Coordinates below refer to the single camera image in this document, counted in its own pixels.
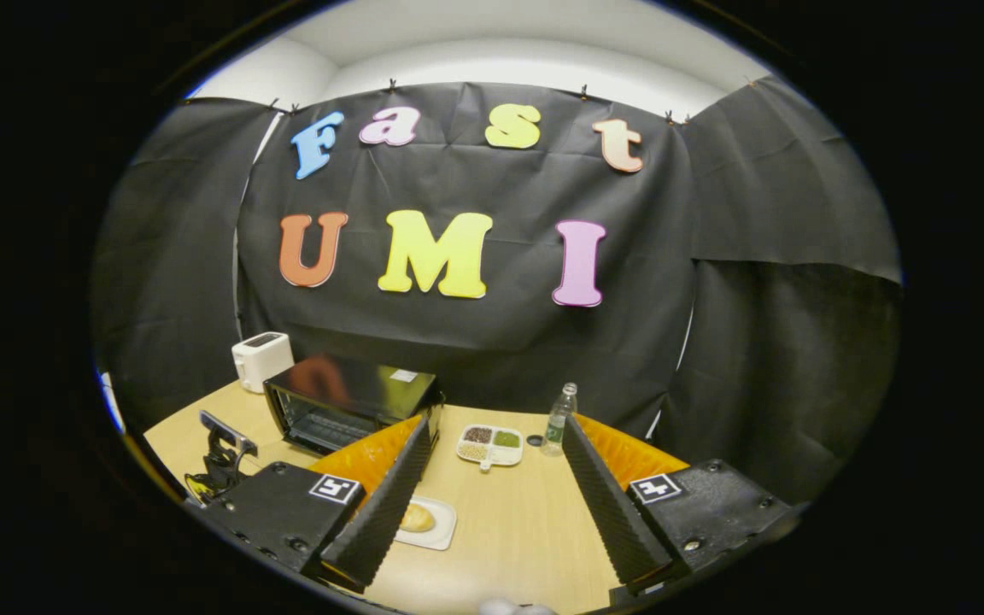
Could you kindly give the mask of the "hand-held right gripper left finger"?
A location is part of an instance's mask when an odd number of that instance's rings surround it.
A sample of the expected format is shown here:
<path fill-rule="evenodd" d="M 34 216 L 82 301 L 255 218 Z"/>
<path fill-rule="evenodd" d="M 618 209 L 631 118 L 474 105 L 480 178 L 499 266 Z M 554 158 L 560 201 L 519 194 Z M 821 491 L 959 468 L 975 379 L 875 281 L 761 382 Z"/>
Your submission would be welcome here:
<path fill-rule="evenodd" d="M 362 593 L 393 545 L 431 453 L 432 419 L 414 416 L 311 467 L 277 460 L 204 505 L 202 516 L 297 575 Z"/>

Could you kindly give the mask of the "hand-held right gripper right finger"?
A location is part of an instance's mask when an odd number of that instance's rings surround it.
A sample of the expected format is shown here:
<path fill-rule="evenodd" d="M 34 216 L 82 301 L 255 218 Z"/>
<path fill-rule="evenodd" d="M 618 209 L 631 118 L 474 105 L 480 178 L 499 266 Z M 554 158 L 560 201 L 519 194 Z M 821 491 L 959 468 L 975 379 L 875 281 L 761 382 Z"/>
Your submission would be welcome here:
<path fill-rule="evenodd" d="M 683 462 L 571 415 L 564 453 L 626 595 L 683 587 L 781 540 L 803 517 L 726 460 Z"/>

